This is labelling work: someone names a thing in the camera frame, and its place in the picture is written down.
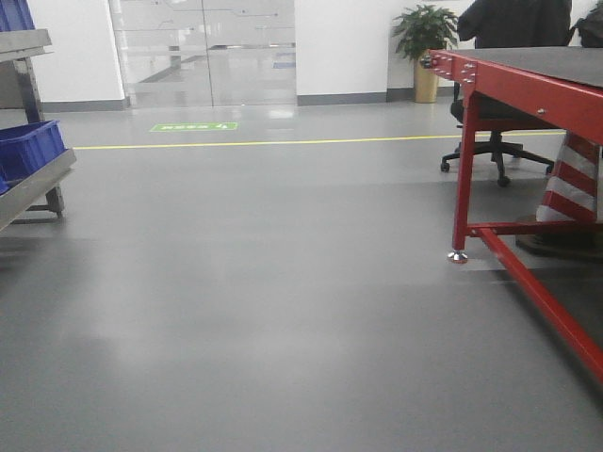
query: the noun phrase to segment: black jacket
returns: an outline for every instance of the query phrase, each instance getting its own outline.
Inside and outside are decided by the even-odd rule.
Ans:
[[[565,45],[571,9],[572,0],[476,0],[457,31],[476,48]]]

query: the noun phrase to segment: red and white striped post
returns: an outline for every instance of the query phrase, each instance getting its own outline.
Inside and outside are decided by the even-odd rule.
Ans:
[[[537,221],[596,222],[599,146],[567,132]]]

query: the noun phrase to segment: red table frame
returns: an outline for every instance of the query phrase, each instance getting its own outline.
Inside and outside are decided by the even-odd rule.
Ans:
[[[510,121],[506,130],[555,126],[595,143],[603,143],[603,89],[531,73],[492,61],[463,55],[463,51],[430,51],[432,70],[461,84],[464,93],[464,125],[461,141],[457,201],[452,234],[451,260],[466,262],[465,239],[479,237],[494,253],[549,324],[559,333],[603,383],[603,350],[580,324],[498,237],[505,234],[541,234],[603,231],[600,223],[501,222],[469,223],[469,199],[475,134],[490,130],[479,119],[479,93],[500,100],[534,116],[534,121]]]

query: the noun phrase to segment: potted plant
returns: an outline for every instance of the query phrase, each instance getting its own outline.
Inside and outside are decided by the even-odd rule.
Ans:
[[[435,5],[416,5],[407,8],[395,18],[399,24],[393,36],[399,36],[396,53],[409,58],[415,64],[415,102],[433,103],[437,92],[438,77],[423,69],[419,60],[429,49],[446,49],[457,45],[457,16],[447,8]]]

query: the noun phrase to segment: glass partition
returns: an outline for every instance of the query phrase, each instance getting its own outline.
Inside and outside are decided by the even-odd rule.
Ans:
[[[111,0],[133,107],[295,104],[293,0]]]

